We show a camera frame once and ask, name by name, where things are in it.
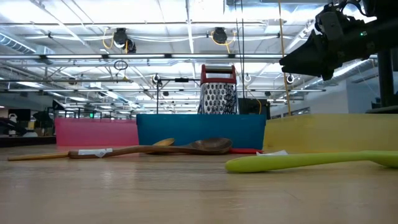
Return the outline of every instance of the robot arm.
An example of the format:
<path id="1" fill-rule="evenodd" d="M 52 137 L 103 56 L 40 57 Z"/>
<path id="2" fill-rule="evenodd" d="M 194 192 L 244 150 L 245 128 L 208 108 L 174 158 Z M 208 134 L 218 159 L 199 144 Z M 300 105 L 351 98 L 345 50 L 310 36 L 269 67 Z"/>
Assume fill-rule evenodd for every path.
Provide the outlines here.
<path id="1" fill-rule="evenodd" d="M 279 63 L 286 73 L 299 73 L 329 80 L 336 68 L 357 58 L 367 59 L 371 54 L 398 46 L 398 1 L 364 1 L 366 13 L 361 10 L 360 0 L 345 0 L 339 5 L 328 4 L 315 20 L 315 28 L 302 46 Z M 354 4 L 368 17 L 377 16 L 367 24 L 343 14 L 347 4 Z"/>

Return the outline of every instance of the yellow block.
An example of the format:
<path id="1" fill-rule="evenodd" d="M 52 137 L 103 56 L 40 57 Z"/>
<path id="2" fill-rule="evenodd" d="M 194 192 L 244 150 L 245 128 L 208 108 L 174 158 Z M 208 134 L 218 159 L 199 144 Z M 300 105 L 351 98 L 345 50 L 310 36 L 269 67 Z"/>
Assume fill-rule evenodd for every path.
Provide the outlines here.
<path id="1" fill-rule="evenodd" d="M 289 153 L 398 150 L 398 114 L 309 114 L 267 122 L 263 148 Z"/>

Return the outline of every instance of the red object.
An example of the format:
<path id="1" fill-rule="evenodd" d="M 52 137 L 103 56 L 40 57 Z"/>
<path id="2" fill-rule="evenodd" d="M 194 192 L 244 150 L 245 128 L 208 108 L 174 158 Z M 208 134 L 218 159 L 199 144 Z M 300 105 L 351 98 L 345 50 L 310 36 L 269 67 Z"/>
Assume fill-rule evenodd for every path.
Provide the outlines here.
<path id="1" fill-rule="evenodd" d="M 232 65 L 232 70 L 212 70 L 206 69 L 206 65 L 201 65 L 201 77 L 200 77 L 200 84 L 203 83 L 232 83 L 236 84 L 236 73 L 235 73 L 235 66 Z M 223 74 L 231 74 L 230 78 L 207 78 L 207 73 L 223 73 Z"/>
<path id="2" fill-rule="evenodd" d="M 230 154 L 256 154 L 257 152 L 262 154 L 262 150 L 258 150 L 258 149 L 231 149 L 231 150 L 229 150 Z"/>
<path id="3" fill-rule="evenodd" d="M 58 146 L 136 146 L 136 120 L 56 118 Z"/>

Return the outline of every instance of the box grater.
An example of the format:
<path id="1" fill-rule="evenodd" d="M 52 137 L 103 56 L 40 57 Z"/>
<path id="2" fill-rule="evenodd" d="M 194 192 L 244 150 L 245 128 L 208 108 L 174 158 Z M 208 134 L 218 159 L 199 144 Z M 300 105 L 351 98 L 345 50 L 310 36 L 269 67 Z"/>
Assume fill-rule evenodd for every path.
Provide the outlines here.
<path id="1" fill-rule="evenodd" d="M 235 67 L 201 67 L 199 114 L 237 114 Z"/>

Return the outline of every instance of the wooden tabletop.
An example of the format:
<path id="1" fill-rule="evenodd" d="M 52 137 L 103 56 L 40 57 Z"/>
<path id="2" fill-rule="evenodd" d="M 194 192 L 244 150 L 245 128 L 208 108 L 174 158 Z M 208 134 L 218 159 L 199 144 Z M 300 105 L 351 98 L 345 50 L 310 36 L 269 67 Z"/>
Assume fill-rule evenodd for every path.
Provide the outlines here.
<path id="1" fill-rule="evenodd" d="M 227 156 L 7 162 L 0 223 L 398 223 L 398 170 L 347 162 L 229 174 Z"/>

